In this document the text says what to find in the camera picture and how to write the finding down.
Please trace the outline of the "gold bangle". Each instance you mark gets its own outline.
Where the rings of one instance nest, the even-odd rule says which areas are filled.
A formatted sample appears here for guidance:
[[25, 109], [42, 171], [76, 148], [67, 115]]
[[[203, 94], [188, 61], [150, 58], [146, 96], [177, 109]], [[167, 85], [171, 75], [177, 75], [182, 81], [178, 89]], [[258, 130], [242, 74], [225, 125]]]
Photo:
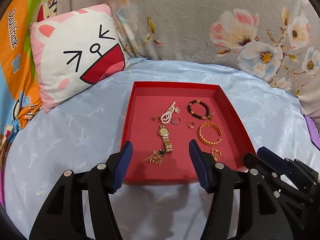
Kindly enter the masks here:
[[200, 142], [207, 146], [214, 146], [222, 140], [222, 130], [213, 122], [205, 122], [198, 129], [198, 137]]

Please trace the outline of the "small gold hoop earring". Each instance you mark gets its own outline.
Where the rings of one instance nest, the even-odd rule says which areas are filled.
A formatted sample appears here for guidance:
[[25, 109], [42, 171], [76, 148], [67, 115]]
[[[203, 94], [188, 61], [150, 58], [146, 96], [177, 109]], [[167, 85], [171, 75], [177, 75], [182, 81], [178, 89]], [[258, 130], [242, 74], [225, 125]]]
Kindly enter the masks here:
[[195, 123], [194, 122], [192, 122], [192, 121], [190, 121], [190, 122], [187, 122], [187, 126], [189, 127], [189, 128], [195, 128]]

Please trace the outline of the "gold chain necklace black pendant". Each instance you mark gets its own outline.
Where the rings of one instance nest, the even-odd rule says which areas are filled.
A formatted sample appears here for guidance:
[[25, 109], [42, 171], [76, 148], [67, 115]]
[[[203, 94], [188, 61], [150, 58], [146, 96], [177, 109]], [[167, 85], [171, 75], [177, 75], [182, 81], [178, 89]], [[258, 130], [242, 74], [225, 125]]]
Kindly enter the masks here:
[[150, 155], [144, 161], [146, 163], [155, 163], [157, 165], [160, 165], [163, 162], [165, 154], [166, 154], [165, 150], [153, 151], [152, 155]]

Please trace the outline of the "gold wrist watch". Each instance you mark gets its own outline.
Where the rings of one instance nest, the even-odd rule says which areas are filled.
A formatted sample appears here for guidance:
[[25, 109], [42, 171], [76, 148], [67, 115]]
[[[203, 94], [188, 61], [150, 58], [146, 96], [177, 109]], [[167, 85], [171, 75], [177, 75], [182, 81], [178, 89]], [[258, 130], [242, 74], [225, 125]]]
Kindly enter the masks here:
[[171, 153], [173, 151], [172, 143], [169, 138], [169, 130], [165, 125], [159, 125], [158, 135], [162, 137], [163, 144], [165, 146], [165, 151], [167, 153]]

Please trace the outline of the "red jewelry tray box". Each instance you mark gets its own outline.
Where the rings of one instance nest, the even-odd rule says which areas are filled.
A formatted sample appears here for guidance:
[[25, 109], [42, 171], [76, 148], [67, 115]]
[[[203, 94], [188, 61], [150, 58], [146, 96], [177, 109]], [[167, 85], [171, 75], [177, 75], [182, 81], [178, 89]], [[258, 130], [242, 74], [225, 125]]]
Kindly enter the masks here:
[[[192, 116], [187, 105], [201, 100], [213, 114], [211, 122], [222, 130], [222, 140], [213, 147], [221, 152], [218, 160], [233, 170], [244, 170], [243, 157], [255, 153], [254, 146], [236, 110], [219, 85], [186, 82], [136, 81], [127, 108], [122, 141], [131, 141], [133, 155], [126, 173], [125, 183], [131, 185], [172, 185], [193, 183], [197, 176], [189, 156], [189, 142], [196, 140], [200, 149], [209, 153], [210, 146], [200, 142], [198, 129], [205, 120]], [[174, 103], [179, 113], [173, 113], [175, 123], [169, 123], [169, 138], [173, 152], [165, 155], [160, 165], [144, 160], [153, 151], [164, 148], [158, 135], [163, 114]], [[194, 122], [189, 128], [187, 122]]]

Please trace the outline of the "purple object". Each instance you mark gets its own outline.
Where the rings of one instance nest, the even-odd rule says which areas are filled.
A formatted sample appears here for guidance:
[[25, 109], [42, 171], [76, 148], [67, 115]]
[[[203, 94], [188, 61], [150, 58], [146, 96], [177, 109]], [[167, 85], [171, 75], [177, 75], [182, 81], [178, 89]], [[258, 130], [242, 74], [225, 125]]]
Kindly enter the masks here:
[[306, 121], [306, 125], [307, 125], [307, 128], [308, 128], [308, 132], [309, 132], [309, 135], [310, 135], [311, 142], [318, 149], [320, 149], [320, 138], [319, 138], [319, 132], [317, 130], [316, 124], [314, 123], [314, 121], [308, 115], [305, 115], [304, 119]]

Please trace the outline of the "colourful cartoon blanket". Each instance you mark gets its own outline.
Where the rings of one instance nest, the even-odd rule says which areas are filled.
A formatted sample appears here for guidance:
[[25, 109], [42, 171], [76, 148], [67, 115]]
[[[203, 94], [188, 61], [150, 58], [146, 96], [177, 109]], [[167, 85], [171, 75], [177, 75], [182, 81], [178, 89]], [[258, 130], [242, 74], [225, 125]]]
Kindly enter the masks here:
[[56, 15], [57, 0], [12, 0], [1, 18], [1, 167], [16, 133], [41, 109], [29, 26]]

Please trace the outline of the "grey floral blanket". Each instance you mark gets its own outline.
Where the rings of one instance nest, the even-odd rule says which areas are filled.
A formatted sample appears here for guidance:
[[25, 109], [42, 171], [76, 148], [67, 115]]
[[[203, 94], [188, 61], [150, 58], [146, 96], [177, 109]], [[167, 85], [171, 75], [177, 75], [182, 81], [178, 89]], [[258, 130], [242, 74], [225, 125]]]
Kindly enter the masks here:
[[107, 3], [129, 57], [223, 64], [295, 94], [319, 123], [319, 16], [309, 0], [57, 0]]

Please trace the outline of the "pink white cat pillow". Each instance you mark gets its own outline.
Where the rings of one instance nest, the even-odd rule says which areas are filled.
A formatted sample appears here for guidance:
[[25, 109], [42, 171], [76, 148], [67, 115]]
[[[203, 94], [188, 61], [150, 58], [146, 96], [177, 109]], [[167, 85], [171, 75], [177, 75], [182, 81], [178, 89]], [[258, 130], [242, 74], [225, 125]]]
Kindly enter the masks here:
[[29, 34], [46, 113], [130, 66], [107, 4], [35, 22]]

